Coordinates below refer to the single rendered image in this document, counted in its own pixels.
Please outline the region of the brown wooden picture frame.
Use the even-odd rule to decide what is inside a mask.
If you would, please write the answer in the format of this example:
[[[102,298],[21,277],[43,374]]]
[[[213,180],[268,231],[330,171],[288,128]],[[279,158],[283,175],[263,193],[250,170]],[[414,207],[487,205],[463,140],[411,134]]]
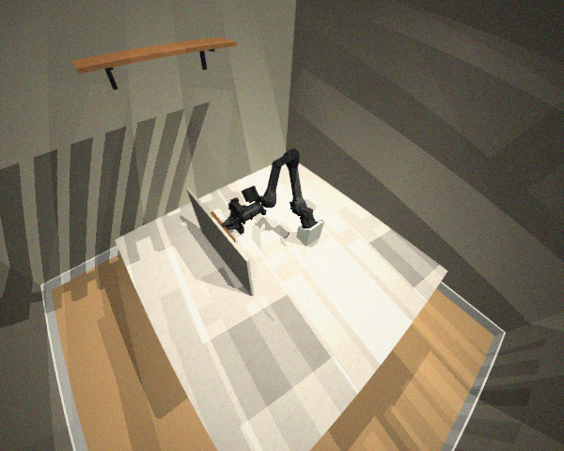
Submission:
[[[218,216],[214,213],[214,211],[211,211],[210,214],[215,218],[215,220],[222,226],[222,221],[218,218]],[[230,236],[230,238],[235,242],[235,239],[232,237],[232,235],[228,232],[228,230],[223,227],[223,229],[226,231],[226,233]]]

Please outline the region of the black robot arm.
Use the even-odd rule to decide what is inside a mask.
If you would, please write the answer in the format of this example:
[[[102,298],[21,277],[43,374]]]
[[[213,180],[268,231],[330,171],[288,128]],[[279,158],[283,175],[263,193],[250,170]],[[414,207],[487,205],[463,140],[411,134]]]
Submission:
[[[257,192],[256,186],[253,185],[251,187],[245,188],[241,190],[243,197],[246,202],[254,203],[250,204],[249,206],[255,213],[255,216],[260,214],[266,215],[265,208],[273,208],[276,204],[276,187],[277,182],[279,179],[279,174],[281,170],[281,166],[286,165],[290,172],[290,184],[292,190],[292,202],[290,202],[290,209],[294,214],[301,216],[301,224],[302,228],[311,228],[318,222],[315,221],[313,216],[313,209],[308,208],[306,206],[306,202],[302,196],[301,190],[301,183],[299,177],[299,166],[300,162],[300,154],[299,151],[295,148],[290,149],[285,152],[283,157],[279,158],[278,160],[272,163],[272,169],[268,181],[267,189],[264,195],[260,195]],[[261,204],[260,204],[260,203]]]

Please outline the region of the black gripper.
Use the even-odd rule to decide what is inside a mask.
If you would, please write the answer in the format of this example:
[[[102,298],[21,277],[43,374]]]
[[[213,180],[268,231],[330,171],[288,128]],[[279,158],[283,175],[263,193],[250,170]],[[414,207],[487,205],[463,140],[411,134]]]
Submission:
[[[227,230],[236,229],[241,235],[244,233],[244,226],[241,223],[245,224],[247,220],[253,220],[255,213],[250,206],[244,205],[242,207],[238,201],[233,201],[230,205],[235,208],[235,211],[230,210],[230,214],[223,222],[222,227]]]

